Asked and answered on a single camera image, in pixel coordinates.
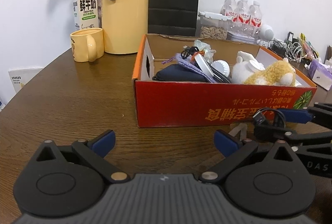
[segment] blue gripper pad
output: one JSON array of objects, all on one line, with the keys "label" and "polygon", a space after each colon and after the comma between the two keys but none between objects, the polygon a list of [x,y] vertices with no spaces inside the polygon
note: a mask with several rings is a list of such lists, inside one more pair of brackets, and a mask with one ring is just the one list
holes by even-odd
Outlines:
[{"label": "blue gripper pad", "polygon": [[228,157],[242,147],[242,142],[223,130],[217,130],[214,134],[213,142],[217,150]]},{"label": "blue gripper pad", "polygon": [[290,123],[307,123],[312,120],[312,115],[308,110],[291,110],[288,108],[279,108],[286,117],[286,122]]},{"label": "blue gripper pad", "polygon": [[115,132],[113,130],[108,130],[88,142],[88,147],[97,155],[104,158],[114,148],[115,140]]}]

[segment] container lid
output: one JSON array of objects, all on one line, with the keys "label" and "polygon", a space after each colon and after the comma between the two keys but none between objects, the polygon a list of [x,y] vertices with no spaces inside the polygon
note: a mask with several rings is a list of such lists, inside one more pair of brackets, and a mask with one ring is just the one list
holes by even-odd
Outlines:
[{"label": "container lid", "polygon": [[245,35],[245,34],[238,34],[234,32],[228,32],[227,33],[231,38],[238,39],[238,40],[245,40],[250,42],[255,42],[255,39],[251,36]]},{"label": "container lid", "polygon": [[218,19],[218,20],[231,20],[232,18],[229,16],[224,16],[222,14],[218,14],[218,13],[213,13],[213,12],[202,12],[200,11],[199,17],[206,17],[208,19]]},{"label": "container lid", "polygon": [[195,55],[195,61],[198,64],[198,66],[200,67],[200,70],[202,70],[205,75],[207,75],[210,78],[212,78],[214,76],[211,68],[208,66],[204,57],[201,54],[198,53]]},{"label": "container lid", "polygon": [[255,73],[258,72],[258,71],[263,71],[265,69],[263,64],[257,62],[256,60],[255,61],[254,60],[249,60],[248,66]]},{"label": "container lid", "polygon": [[220,73],[224,74],[226,77],[230,74],[230,68],[229,64],[224,60],[216,60],[212,64],[212,67],[214,67],[216,70],[218,70]]}]

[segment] yellow thermos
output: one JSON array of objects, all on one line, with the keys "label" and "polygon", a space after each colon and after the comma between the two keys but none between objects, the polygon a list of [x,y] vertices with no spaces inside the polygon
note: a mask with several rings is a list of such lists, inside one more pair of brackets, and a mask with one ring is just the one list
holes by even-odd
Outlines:
[{"label": "yellow thermos", "polygon": [[105,52],[137,52],[147,34],[148,0],[102,0],[102,26]]}]

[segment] wood grain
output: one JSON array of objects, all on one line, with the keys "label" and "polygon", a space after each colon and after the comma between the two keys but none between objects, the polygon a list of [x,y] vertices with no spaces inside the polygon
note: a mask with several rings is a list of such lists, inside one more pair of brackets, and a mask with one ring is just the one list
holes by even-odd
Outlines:
[{"label": "wood grain", "polygon": [[[106,159],[130,175],[198,175],[222,159],[212,137],[216,129],[229,131],[229,126],[137,127],[131,83],[134,60],[135,55],[105,54],[95,63],[75,63],[68,50],[36,75],[0,113],[1,224],[11,223],[20,215],[13,184],[45,139],[53,139],[58,145],[70,144],[113,129],[117,144]],[[325,99],[326,92],[319,88],[315,101]],[[303,133],[322,129],[314,124],[297,126]],[[318,223],[331,223],[331,180],[313,178],[317,195],[308,214]]]}]

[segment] plastic storage container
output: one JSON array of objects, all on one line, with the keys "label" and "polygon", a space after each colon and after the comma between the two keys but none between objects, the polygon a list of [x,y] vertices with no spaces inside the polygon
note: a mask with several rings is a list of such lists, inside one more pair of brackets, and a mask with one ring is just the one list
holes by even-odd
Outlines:
[{"label": "plastic storage container", "polygon": [[227,40],[244,42],[244,43],[248,43],[248,44],[255,44],[255,39],[253,37],[245,35],[245,34],[234,33],[234,32],[227,33]]},{"label": "plastic storage container", "polygon": [[225,40],[231,17],[212,12],[200,12],[200,37]]}]

